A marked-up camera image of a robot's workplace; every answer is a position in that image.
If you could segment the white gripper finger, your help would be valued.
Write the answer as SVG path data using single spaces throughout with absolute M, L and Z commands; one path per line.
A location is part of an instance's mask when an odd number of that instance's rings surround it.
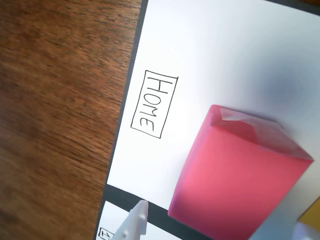
M 149 202 L 140 200 L 113 235 L 114 240 L 140 240 L 147 232 Z
M 298 222 L 292 233 L 292 240 L 320 240 L 320 233 L 307 224 Z

